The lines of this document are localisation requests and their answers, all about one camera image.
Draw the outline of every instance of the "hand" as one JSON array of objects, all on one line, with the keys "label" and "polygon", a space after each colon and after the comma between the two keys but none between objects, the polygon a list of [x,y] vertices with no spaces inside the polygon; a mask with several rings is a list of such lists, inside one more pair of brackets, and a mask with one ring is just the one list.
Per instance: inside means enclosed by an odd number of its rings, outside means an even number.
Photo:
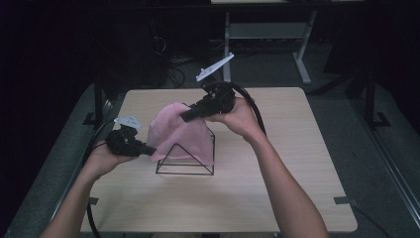
[{"label": "hand", "polygon": [[254,111],[244,98],[235,98],[235,107],[229,113],[216,114],[206,118],[211,122],[221,122],[246,141],[263,131],[254,115]]},{"label": "hand", "polygon": [[111,153],[104,142],[99,142],[92,151],[82,172],[94,180],[112,172],[118,165],[132,161],[136,157],[116,156]]}]

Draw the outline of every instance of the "forearm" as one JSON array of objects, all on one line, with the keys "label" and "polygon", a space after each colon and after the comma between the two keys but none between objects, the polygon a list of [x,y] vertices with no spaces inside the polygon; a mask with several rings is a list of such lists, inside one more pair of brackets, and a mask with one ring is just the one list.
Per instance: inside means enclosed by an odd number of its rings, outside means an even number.
[{"label": "forearm", "polygon": [[256,152],[281,233],[287,237],[328,237],[324,221],[306,192],[282,162],[268,138],[247,139]]},{"label": "forearm", "polygon": [[94,178],[83,171],[77,177],[52,222],[41,237],[79,237]]}]

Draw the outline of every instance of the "black controller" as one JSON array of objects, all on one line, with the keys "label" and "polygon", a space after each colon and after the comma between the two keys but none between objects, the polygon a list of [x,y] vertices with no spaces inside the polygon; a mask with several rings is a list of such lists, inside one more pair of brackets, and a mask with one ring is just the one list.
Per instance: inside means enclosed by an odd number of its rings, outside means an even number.
[{"label": "black controller", "polygon": [[191,109],[180,114],[185,122],[197,117],[204,118],[218,113],[227,113],[234,109],[235,91],[230,83],[203,84],[202,88],[207,92],[207,95],[190,105]]},{"label": "black controller", "polygon": [[136,135],[137,130],[135,128],[121,125],[121,129],[111,131],[105,141],[112,154],[117,156],[153,155],[156,148],[149,147],[146,143],[136,140]]}]

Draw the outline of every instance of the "pink cloth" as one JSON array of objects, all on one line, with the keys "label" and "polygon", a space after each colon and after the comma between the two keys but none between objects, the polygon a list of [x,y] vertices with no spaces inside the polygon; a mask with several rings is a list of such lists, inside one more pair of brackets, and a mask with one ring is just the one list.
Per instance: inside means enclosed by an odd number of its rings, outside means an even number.
[{"label": "pink cloth", "polygon": [[[151,156],[151,161],[162,160],[169,153],[170,148],[177,143],[193,155],[205,166],[213,166],[213,142],[206,122],[196,118],[184,122],[180,113],[190,108],[182,103],[174,102],[165,106],[152,121],[147,145],[157,148]],[[169,159],[191,159],[178,146],[175,146],[168,155]]]}]

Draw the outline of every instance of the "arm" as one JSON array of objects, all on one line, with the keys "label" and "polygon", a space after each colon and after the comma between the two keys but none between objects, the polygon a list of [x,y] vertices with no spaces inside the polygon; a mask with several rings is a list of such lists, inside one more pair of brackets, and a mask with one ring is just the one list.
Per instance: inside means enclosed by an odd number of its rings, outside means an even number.
[{"label": "arm", "polygon": [[41,237],[79,237],[93,184],[118,165],[133,159],[111,154],[106,145],[93,150],[64,202]]},{"label": "arm", "polygon": [[237,98],[232,112],[214,115],[208,120],[226,124],[253,147],[275,219],[284,237],[328,237],[319,211],[260,129],[245,99]]}]

